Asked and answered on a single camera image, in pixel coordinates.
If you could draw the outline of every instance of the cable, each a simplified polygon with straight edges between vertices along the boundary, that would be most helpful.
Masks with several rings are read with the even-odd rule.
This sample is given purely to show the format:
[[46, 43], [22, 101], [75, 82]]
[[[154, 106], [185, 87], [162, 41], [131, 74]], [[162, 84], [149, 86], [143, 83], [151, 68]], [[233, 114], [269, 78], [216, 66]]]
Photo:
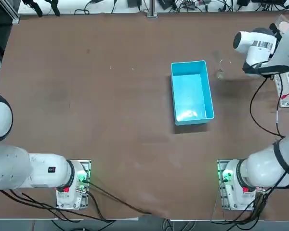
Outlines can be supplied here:
[[169, 224], [171, 231], [173, 231], [173, 227], [171, 226], [170, 221], [168, 219], [166, 219], [166, 222]]
[[223, 4], [225, 4], [228, 7], [229, 10], [231, 9], [231, 11], [233, 11], [233, 9], [227, 4], [226, 0], [224, 0], [224, 1], [215, 0], [215, 1], [219, 1], [219, 2], [221, 2]]
[[102, 215], [102, 213], [101, 213], [101, 210], [100, 210], [100, 208], [98, 207], [97, 201], [96, 201], [95, 197], [93, 196], [93, 194], [92, 194], [91, 192], [89, 192], [89, 191], [87, 191], [87, 194], [92, 198], [92, 200], [93, 200], [93, 202], [94, 202], [94, 204], [95, 204], [97, 213], [98, 213], [98, 215], [100, 216], [100, 218], [103, 219], [103, 220], [106, 220], [106, 219], [103, 217], [103, 215]]
[[262, 5], [263, 5], [263, 1], [260, 3], [260, 6], [255, 11], [258, 11], [260, 7], [262, 7]]
[[[186, 227], [190, 224], [191, 222], [189, 221], [184, 227], [183, 229], [181, 229], [181, 231], [184, 231], [186, 229]], [[191, 231], [194, 229], [194, 227], [196, 226], [197, 221], [194, 221], [194, 224], [192, 225], [192, 227], [190, 229], [188, 229], [187, 231]]]
[[[40, 206], [42, 206], [42, 207], [44, 207], [44, 208], [46, 208], [45, 206], [47, 206], [47, 207], [49, 207], [49, 208], [56, 209], [55, 207], [53, 207], [53, 206], [51, 206], [51, 205], [48, 205], [48, 204], [45, 204], [45, 203], [40, 203], [40, 202], [34, 200], [33, 198], [31, 198], [30, 196], [26, 195], [25, 193], [22, 193], [22, 195], [26, 196], [26, 197], [29, 198], [30, 200], [25, 199], [25, 198], [17, 195], [13, 190], [10, 190], [10, 192], [11, 192], [16, 198], [21, 199], [21, 200], [23, 200], [23, 201], [28, 201], [28, 202], [31, 202], [31, 203], [34, 203], [34, 204], [38, 204], [38, 205], [40, 205]], [[61, 217], [59, 217], [56, 213], [52, 212], [51, 209], [47, 209], [47, 210], [48, 210], [49, 212], [51, 212], [55, 217], [59, 218], [59, 219], [62, 220], [62, 221], [69, 221], [69, 222], [72, 222], [72, 223], [78, 223], [78, 222], [80, 222], [80, 220], [79, 220], [79, 221], [74, 221], [74, 220], [68, 219], [61, 211], [58, 211], [58, 212], [63, 216], [63, 218], [65, 218], [65, 220], [62, 219]]]
[[58, 226], [53, 220], [50, 220], [59, 230], [61, 231], [65, 231], [64, 229], [62, 229], [60, 226]]
[[104, 189], [100, 188], [99, 186], [97, 186], [97, 185], [95, 185], [95, 184], [93, 184], [93, 183], [91, 183], [91, 182], [89, 182], [89, 181], [87, 181], [87, 180], [83, 180], [82, 182], [92, 185], [93, 187], [95, 187], [95, 188], [97, 188], [98, 190], [102, 191], [103, 193], [107, 194], [108, 196], [110, 196], [111, 198], [115, 199], [116, 201], [119, 201], [120, 203], [126, 205], [127, 207], [129, 207], [129, 208], [131, 208], [131, 209], [133, 209], [133, 210], [135, 210], [135, 211], [137, 211], [137, 212], [139, 212], [139, 213], [147, 214], [147, 215], [151, 215], [151, 214], [152, 214], [152, 213], [150, 213], [150, 212], [146, 212], [146, 211], [143, 211], [143, 210], [141, 210], [141, 209], [135, 208], [134, 206], [126, 203], [125, 201], [122, 201], [121, 199], [117, 198], [116, 196], [110, 194], [109, 192], [105, 191]]
[[149, 8], [148, 8], [148, 6], [147, 6], [145, 0], [144, 0], [144, 5], [145, 5], [145, 7], [146, 7], [146, 10], [149, 11]]
[[203, 4], [204, 4], [204, 9], [206, 9], [206, 12], [208, 12], [208, 5], [205, 3], [204, 0], [202, 0]]
[[111, 13], [114, 12], [116, 3], [117, 3], [117, 0], [114, 0], [114, 6], [113, 6], [113, 8], [112, 8], [112, 10], [111, 10]]
[[82, 216], [82, 217], [91, 218], [91, 219], [94, 219], [94, 220], [104, 221], [102, 219], [95, 218], [95, 217], [92, 217], [92, 216], [89, 216], [89, 215], [85, 215], [85, 214], [81, 214], [81, 213], [77, 213], [77, 212], [74, 212], [72, 210], [65, 210], [65, 209], [60, 209], [60, 208], [44, 208], [44, 207], [41, 207], [41, 206], [32, 205], [32, 204], [29, 204], [29, 203], [26, 203], [26, 202], [23, 202], [23, 201], [20, 201], [20, 200], [14, 198], [13, 196], [9, 195], [7, 192], [5, 192], [3, 190], [0, 190], [0, 192], [2, 194], [4, 194], [5, 196], [9, 197], [10, 199], [12, 199], [13, 201], [16, 201], [16, 202], [18, 202], [20, 204], [27, 205], [27, 206], [30, 206], [30, 207], [39, 208], [39, 209], [46, 209], [46, 210], [50, 209], [50, 210], [56, 210], [56, 211], [64, 211], [66, 213], [72, 213], [72, 214], [79, 215], [79, 216]]
[[252, 111], [251, 111], [252, 102], [254, 101], [255, 96], [257, 95], [258, 91], [259, 91], [260, 88], [265, 84], [265, 82], [266, 82], [267, 80], [268, 80], [268, 78], [265, 78], [265, 79], [264, 79], [264, 81], [263, 81], [262, 84], [257, 88], [256, 92], [254, 93], [254, 95], [253, 95], [253, 97], [252, 97], [252, 99], [251, 99], [251, 101], [250, 101], [250, 116], [251, 116], [252, 120], [255, 122], [255, 124], [256, 124], [258, 127], [260, 127], [262, 130], [264, 130], [264, 131], [266, 131], [266, 132], [268, 132], [268, 133], [270, 133], [270, 134], [272, 134], [272, 135], [279, 136], [280, 138], [284, 138], [284, 136], [280, 136], [279, 134], [274, 133], [274, 132], [271, 132], [271, 131], [265, 129], [264, 127], [262, 127], [262, 126], [256, 121], [256, 119], [255, 119], [255, 117], [254, 117], [254, 115], [252, 114]]
[[106, 225], [106, 226], [104, 226], [104, 227], [102, 227], [101, 229], [99, 229], [98, 231], [102, 231], [102, 230], [104, 230], [104, 229], [106, 229], [108, 226], [110, 226], [110, 225], [112, 225], [113, 223], [115, 223], [116, 221], [114, 220], [114, 221], [112, 221], [111, 223], [109, 223], [108, 225]]
[[76, 9], [75, 11], [74, 11], [74, 15], [76, 15], [76, 12], [77, 11], [83, 11], [84, 13], [85, 13], [85, 15], [89, 15], [90, 14], [90, 11], [89, 10], [87, 10], [86, 8], [87, 8], [87, 6], [90, 4], [90, 3], [94, 3], [94, 1], [89, 1], [86, 5], [85, 5], [85, 7], [83, 8], [83, 9]]
[[278, 109], [279, 109], [279, 103], [280, 103], [280, 99], [283, 95], [283, 80], [281, 79], [281, 75], [278, 74], [279, 76], [279, 80], [280, 80], [280, 94], [279, 94], [279, 98], [278, 98], [278, 101], [277, 101], [277, 106], [276, 106], [276, 130], [277, 130], [277, 133], [280, 137], [285, 137], [285, 136], [282, 136], [279, 132], [279, 128], [278, 128]]

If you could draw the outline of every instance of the tabletop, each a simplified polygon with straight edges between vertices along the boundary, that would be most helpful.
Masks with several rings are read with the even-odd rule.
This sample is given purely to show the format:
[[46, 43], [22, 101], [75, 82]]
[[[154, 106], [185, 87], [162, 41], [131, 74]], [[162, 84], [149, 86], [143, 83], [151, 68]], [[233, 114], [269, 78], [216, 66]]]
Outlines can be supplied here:
[[[91, 159], [92, 181], [129, 204], [171, 219], [223, 219], [213, 213], [217, 160], [245, 158], [275, 141], [249, 115], [261, 80], [242, 71], [234, 35], [268, 27], [278, 13], [52, 16], [12, 28], [0, 72], [0, 94], [11, 104], [7, 144], [30, 153]], [[231, 62], [224, 80], [220, 60]], [[205, 60], [215, 118], [176, 127], [170, 84], [174, 62]], [[269, 81], [253, 113], [275, 129], [277, 93]], [[289, 135], [289, 109], [280, 130]], [[54, 204], [53, 189], [25, 190]], [[140, 214], [94, 192], [107, 218]], [[95, 215], [93, 203], [81, 211]], [[0, 218], [53, 218], [0, 194]], [[289, 190], [274, 192], [262, 219], [289, 220]]]

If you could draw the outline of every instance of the blue container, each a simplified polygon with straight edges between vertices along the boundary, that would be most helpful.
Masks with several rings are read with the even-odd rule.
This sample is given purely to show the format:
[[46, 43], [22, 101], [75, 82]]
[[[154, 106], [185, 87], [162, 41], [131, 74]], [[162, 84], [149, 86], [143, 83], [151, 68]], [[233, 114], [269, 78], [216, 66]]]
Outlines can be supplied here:
[[214, 118], [205, 61], [171, 64], [176, 125], [205, 124]]

